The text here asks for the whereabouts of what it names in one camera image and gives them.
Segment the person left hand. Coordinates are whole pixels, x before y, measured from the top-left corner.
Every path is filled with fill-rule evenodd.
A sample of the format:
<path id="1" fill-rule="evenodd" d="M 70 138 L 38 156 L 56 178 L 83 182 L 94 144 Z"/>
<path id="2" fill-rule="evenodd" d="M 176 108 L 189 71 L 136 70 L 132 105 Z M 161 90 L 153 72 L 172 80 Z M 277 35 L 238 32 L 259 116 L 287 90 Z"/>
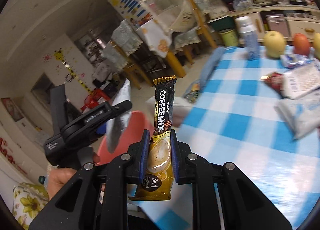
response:
<path id="1" fill-rule="evenodd" d="M 49 199 L 51 200 L 77 172 L 72 168 L 55 168 L 48 164 L 46 190 Z"/>

